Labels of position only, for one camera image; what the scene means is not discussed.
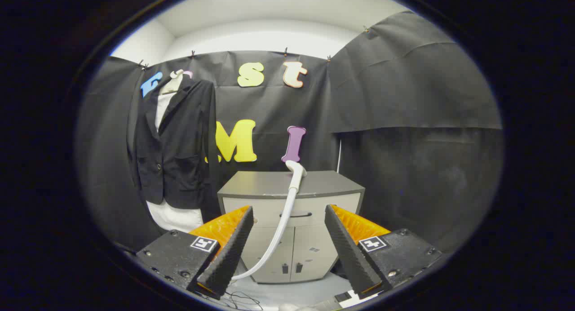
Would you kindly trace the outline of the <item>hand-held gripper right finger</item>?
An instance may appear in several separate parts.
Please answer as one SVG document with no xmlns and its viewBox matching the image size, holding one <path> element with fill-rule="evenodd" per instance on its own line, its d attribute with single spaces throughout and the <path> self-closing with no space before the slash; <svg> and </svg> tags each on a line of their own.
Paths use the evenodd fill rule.
<svg viewBox="0 0 575 311">
<path fill-rule="evenodd" d="M 414 280 L 443 255 L 411 230 L 390 231 L 334 204 L 325 207 L 324 223 L 360 299 Z"/>
</svg>

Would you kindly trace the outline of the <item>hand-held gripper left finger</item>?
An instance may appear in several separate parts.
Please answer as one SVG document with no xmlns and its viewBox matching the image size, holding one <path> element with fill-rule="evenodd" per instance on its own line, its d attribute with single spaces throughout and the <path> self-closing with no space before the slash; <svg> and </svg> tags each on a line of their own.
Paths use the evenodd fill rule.
<svg viewBox="0 0 575 311">
<path fill-rule="evenodd" d="M 170 284 L 220 299 L 242 258 L 253 226 L 253 209 L 239 209 L 192 232 L 171 230 L 138 251 L 136 259 Z"/>
</svg>

